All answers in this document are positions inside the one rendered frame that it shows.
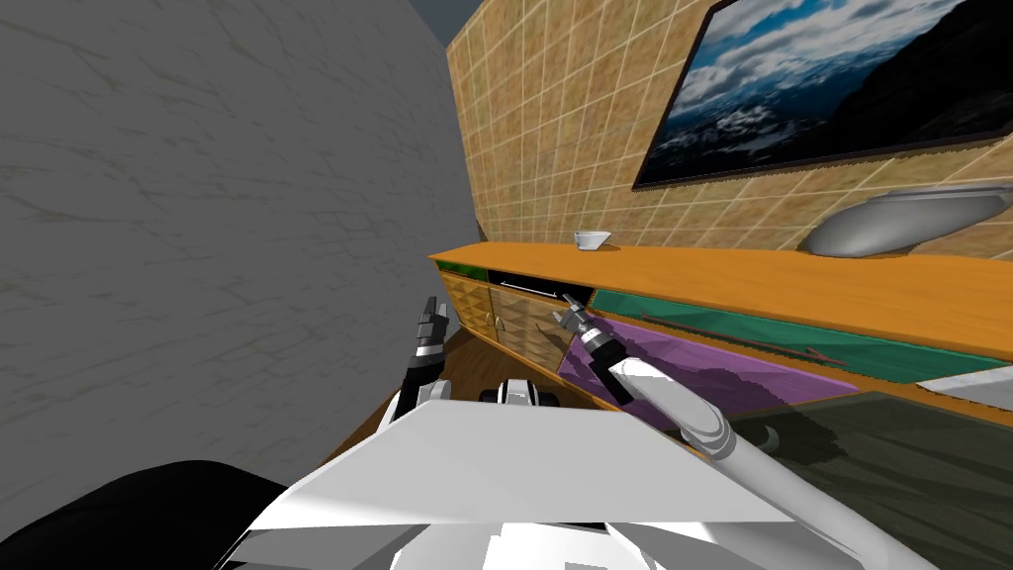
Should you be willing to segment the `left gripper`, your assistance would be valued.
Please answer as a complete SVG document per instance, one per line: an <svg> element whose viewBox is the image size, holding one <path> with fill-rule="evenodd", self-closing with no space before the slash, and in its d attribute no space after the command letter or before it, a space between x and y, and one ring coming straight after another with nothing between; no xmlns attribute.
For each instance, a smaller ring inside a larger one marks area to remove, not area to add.
<svg viewBox="0 0 1013 570"><path fill-rule="evenodd" d="M440 345L445 341L449 325L447 304L440 304L437 297L430 296L425 303L425 314L418 321L417 342L420 345Z"/></svg>

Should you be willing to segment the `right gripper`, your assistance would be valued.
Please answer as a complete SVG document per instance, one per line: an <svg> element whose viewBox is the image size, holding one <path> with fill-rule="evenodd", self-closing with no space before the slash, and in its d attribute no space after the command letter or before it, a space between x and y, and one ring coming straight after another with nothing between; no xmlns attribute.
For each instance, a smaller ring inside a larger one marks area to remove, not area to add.
<svg viewBox="0 0 1013 570"><path fill-rule="evenodd" d="M568 309L564 313L553 312L553 317L565 330L583 336L593 329L593 319L575 298L568 294L563 294L562 298L567 302Z"/></svg>

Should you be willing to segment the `brown wooden cupboard door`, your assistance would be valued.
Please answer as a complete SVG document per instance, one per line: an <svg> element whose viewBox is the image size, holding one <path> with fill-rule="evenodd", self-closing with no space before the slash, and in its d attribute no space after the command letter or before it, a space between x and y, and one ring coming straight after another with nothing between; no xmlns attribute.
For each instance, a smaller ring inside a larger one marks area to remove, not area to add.
<svg viewBox="0 0 1013 570"><path fill-rule="evenodd" d="M497 340L489 288L448 272L439 272L462 327L491 341Z"/></svg>
<svg viewBox="0 0 1013 570"><path fill-rule="evenodd" d="M556 373L574 337L554 317L565 312L565 305L505 289L491 288L490 295L498 341L534 365Z"/></svg>

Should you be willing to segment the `small green drawer front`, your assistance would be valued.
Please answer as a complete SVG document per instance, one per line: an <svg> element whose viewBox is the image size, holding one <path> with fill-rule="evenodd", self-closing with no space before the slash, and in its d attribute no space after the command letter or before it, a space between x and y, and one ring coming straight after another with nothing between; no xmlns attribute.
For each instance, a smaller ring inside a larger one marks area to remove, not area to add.
<svg viewBox="0 0 1013 570"><path fill-rule="evenodd" d="M462 265L462 263L451 262L440 259L435 259L435 265L437 270L444 273L480 282L489 281L487 270L481 267Z"/></svg>

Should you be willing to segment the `black drawer front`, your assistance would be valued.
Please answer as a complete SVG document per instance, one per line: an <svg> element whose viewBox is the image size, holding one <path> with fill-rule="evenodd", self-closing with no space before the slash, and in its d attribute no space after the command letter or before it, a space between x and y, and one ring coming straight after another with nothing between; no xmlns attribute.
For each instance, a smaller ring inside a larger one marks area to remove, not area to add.
<svg viewBox="0 0 1013 570"><path fill-rule="evenodd" d="M501 288L506 288L506 287L503 287L503 286L500 284L500 283L506 281L506 282L512 283L512 284L520 284L520 286L523 286L523 287L528 287L528 288L531 288L531 289L537 289L537 290L540 290L540 291L555 292L560 297L559 300L554 300L554 299L550 299L550 298L540 297L540 296L536 296L536 295L531 294L531 293L526 293L526 292L522 292L522 291L518 291L518 290L506 288L506 289L510 289L512 291L517 291L517 292L520 292L520 293L523 293L523 294L528 294L528 295L532 295L532 296L538 297L539 299L546 300L549 303L554 304L554 305L566 305L567 304L567 302L564 301L563 298L562 298L563 294L568 294L569 296L572 296L573 298L575 298L580 304L587 305L590 302L590 300L591 300L591 298L592 298L592 296L593 296L593 294L595 293L595 290L596 290L594 287L586 286L586 284L574 284L574 283L562 282L562 281L557 281L557 280L545 279L545 278L541 278L541 277L534 277L534 276L529 276L529 275L521 275L521 274L517 274L517 273L510 273L510 272L504 272L504 271L498 271L498 270L493 270L493 269L488 269L487 272L488 272L488 278L489 278L488 282L490 284L496 284L496 286L499 286Z"/></svg>

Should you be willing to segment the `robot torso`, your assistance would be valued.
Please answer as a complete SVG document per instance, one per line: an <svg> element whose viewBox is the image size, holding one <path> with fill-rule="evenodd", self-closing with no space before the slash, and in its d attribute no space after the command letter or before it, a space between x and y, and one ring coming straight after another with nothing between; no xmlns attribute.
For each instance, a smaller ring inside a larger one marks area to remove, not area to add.
<svg viewBox="0 0 1013 570"><path fill-rule="evenodd" d="M215 570L863 570L622 412L430 401L282 493Z"/></svg>

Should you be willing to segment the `purple appliance door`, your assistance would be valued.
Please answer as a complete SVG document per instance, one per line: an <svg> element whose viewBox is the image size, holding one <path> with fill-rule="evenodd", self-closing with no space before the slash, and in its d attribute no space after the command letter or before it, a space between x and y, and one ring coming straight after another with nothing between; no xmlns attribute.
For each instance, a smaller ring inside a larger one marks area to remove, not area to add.
<svg viewBox="0 0 1013 570"><path fill-rule="evenodd" d="M831 433L793 407L856 394L856 386L796 368L779 365L700 342L616 320L596 325L625 344L627 352L679 381L716 406L735 431L754 444L772 430L779 438Z"/></svg>

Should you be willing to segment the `grey oval basin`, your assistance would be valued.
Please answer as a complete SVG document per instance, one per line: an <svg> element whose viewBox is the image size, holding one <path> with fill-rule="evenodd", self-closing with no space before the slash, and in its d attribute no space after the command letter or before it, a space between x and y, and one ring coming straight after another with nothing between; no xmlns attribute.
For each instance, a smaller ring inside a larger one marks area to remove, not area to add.
<svg viewBox="0 0 1013 570"><path fill-rule="evenodd" d="M842 209L796 248L834 258L909 252L995 218L1013 207L1013 184L978 184L889 191Z"/></svg>

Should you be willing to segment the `framed mountain landscape picture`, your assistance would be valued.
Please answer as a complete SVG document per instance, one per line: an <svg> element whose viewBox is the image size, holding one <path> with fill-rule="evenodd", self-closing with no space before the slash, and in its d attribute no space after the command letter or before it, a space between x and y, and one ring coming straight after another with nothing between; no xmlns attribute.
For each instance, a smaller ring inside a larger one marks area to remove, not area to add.
<svg viewBox="0 0 1013 570"><path fill-rule="evenodd" d="M1013 0L721 0L634 187L1012 132Z"/></svg>

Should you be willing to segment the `dark green cupboard door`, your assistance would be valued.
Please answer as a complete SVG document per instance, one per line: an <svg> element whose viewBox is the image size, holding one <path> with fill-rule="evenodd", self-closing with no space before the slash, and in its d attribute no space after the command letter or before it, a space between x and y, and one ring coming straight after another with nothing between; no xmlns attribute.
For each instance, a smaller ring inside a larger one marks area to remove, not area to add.
<svg viewBox="0 0 1013 570"><path fill-rule="evenodd" d="M1013 413L879 391L780 401L708 390L754 444L940 570L1013 570Z"/></svg>

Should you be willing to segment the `white marbled panel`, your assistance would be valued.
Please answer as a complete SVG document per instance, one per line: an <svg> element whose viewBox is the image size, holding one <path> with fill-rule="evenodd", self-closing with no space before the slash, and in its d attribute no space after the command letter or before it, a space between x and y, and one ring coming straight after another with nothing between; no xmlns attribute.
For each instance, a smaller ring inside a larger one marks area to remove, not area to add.
<svg viewBox="0 0 1013 570"><path fill-rule="evenodd" d="M917 383L936 394L1013 412L1013 364Z"/></svg>

